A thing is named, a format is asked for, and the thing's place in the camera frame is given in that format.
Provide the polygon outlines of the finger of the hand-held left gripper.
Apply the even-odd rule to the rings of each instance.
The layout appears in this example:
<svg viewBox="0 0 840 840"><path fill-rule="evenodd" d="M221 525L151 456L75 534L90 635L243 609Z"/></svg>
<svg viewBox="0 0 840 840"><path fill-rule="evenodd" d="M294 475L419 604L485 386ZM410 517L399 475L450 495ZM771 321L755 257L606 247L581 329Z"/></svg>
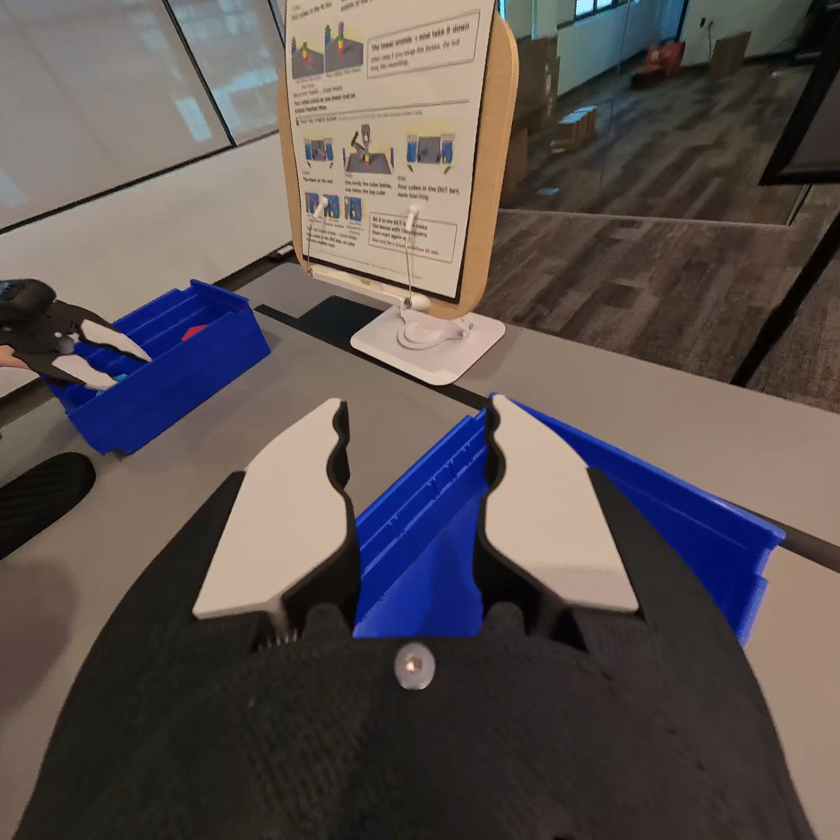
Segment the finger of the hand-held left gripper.
<svg viewBox="0 0 840 840"><path fill-rule="evenodd" d="M91 366L77 354L57 356L50 366L50 378L62 385L80 385L95 392L109 390L112 377Z"/></svg>
<svg viewBox="0 0 840 840"><path fill-rule="evenodd" d="M152 362L152 358L142 347L109 323L84 319L78 326L78 335L87 343L110 348L146 364Z"/></svg>

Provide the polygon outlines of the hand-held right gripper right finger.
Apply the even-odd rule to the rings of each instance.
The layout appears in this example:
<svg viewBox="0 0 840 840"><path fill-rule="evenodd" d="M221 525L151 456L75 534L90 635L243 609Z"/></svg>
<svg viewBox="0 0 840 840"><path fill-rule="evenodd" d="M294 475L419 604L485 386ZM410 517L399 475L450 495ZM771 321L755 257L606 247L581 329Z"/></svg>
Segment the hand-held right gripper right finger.
<svg viewBox="0 0 840 840"><path fill-rule="evenodd" d="M505 395L490 398L485 420L473 552L482 622L510 605L526 633L562 636L575 608L635 616L639 601L583 458Z"/></svg>

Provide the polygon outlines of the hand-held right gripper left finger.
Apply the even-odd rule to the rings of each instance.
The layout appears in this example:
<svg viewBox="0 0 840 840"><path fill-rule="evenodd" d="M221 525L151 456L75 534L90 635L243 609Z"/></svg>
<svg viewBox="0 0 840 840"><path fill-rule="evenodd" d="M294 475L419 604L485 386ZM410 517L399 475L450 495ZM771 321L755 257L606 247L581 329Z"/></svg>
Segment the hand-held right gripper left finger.
<svg viewBox="0 0 840 840"><path fill-rule="evenodd" d="M301 636L310 610L329 604L354 628L361 547L346 491L349 442L348 404L330 398L250 461L195 619L264 613L277 636Z"/></svg>

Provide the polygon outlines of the blue plastic bin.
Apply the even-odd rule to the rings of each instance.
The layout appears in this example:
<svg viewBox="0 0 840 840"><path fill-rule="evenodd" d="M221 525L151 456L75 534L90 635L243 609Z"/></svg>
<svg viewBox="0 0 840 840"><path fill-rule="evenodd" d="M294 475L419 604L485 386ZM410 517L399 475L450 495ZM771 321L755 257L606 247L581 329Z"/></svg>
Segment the blue plastic bin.
<svg viewBox="0 0 840 840"><path fill-rule="evenodd" d="M197 324L207 329L188 341ZM270 353L249 300L192 280L114 323L152 358L141 363L107 348L79 344L91 366L129 378L105 392L48 384L71 424L101 455L131 455Z"/></svg>
<svg viewBox="0 0 840 840"><path fill-rule="evenodd" d="M741 645L786 539L779 526L606 441L524 407L600 469L691 568ZM472 562L485 480L485 411L465 416L356 521L362 565L353 635L475 635Z"/></svg>

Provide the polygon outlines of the black textured mat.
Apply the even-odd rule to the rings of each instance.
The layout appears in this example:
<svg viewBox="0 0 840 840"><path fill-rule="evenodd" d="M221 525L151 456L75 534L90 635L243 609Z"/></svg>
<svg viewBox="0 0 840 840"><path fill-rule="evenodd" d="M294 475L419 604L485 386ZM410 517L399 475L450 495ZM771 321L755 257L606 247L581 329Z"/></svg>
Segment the black textured mat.
<svg viewBox="0 0 840 840"><path fill-rule="evenodd" d="M89 457L64 453L26 470L1 488L1 559L80 504L97 478Z"/></svg>

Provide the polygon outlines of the white sign stand base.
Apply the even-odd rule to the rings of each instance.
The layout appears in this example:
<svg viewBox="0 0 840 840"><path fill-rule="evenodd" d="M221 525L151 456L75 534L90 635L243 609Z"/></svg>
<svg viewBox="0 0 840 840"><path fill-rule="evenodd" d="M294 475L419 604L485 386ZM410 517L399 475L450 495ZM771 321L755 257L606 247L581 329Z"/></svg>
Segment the white sign stand base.
<svg viewBox="0 0 840 840"><path fill-rule="evenodd" d="M474 312L436 317L429 298L406 290L374 296L390 307L351 336L351 348L427 385L456 383L507 330L502 321Z"/></svg>

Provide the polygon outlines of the window with roller blind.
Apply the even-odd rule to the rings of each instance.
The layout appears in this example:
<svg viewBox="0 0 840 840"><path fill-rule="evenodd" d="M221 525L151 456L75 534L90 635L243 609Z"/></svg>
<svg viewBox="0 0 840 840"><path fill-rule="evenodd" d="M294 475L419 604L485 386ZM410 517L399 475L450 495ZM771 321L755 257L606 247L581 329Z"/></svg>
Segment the window with roller blind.
<svg viewBox="0 0 840 840"><path fill-rule="evenodd" d="M2 1L2 231L276 132L285 41L285 2Z"/></svg>

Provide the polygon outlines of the wooden instruction sign board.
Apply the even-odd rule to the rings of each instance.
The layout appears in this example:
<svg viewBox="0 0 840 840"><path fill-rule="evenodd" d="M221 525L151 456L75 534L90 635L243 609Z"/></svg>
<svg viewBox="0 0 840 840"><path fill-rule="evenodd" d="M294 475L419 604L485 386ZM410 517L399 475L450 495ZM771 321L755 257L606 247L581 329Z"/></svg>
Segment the wooden instruction sign board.
<svg viewBox="0 0 840 840"><path fill-rule="evenodd" d="M498 3L283 6L277 110L301 267L433 317L474 311L518 89Z"/></svg>

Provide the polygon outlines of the flat cardboard box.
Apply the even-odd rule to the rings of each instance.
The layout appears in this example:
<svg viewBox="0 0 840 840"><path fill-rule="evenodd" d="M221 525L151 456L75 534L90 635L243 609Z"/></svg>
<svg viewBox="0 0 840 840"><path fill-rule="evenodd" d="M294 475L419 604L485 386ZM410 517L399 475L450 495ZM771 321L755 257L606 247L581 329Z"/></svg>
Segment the flat cardboard box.
<svg viewBox="0 0 840 840"><path fill-rule="evenodd" d="M583 106L566 114L556 125L550 149L553 154L579 151L597 137L598 106Z"/></svg>

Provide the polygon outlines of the stacked cardboard boxes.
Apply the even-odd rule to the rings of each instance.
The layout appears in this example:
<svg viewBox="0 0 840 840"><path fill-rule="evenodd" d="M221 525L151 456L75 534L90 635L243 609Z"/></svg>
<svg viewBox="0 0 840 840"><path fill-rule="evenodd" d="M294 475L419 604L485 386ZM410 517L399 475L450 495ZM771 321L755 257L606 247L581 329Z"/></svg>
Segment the stacked cardboard boxes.
<svg viewBox="0 0 840 840"><path fill-rule="evenodd" d="M518 92L502 183L504 200L517 191L528 171L529 141L548 124L560 72L558 36L518 41Z"/></svg>

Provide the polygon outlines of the black sign stand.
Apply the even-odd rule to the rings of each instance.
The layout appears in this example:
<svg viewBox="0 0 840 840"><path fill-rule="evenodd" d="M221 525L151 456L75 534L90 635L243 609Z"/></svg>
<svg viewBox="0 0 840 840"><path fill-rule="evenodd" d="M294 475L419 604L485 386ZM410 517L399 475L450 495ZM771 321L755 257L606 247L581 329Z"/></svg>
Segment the black sign stand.
<svg viewBox="0 0 840 840"><path fill-rule="evenodd" d="M763 172L762 186L839 183L839 23L826 38L815 69ZM800 273L772 310L730 379L746 387L781 341L803 302L839 250L839 216L828 225Z"/></svg>

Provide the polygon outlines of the small red floor appliance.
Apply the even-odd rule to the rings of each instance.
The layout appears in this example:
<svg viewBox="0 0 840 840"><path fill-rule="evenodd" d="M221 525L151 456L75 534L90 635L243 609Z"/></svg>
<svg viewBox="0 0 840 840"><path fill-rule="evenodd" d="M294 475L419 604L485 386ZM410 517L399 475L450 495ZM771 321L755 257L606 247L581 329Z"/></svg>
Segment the small red floor appliance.
<svg viewBox="0 0 840 840"><path fill-rule="evenodd" d="M650 47L645 61L631 76L630 88L649 88L674 76L681 68L685 48L684 40Z"/></svg>

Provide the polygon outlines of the small cardboard box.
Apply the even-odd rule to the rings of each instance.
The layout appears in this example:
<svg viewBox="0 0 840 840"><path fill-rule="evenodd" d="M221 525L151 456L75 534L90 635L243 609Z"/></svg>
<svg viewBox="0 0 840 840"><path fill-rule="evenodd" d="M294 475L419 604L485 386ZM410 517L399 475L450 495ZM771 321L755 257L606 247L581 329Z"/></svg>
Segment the small cardboard box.
<svg viewBox="0 0 840 840"><path fill-rule="evenodd" d="M709 75L720 81L735 74L744 61L751 36L751 31L744 30L716 40L708 61Z"/></svg>

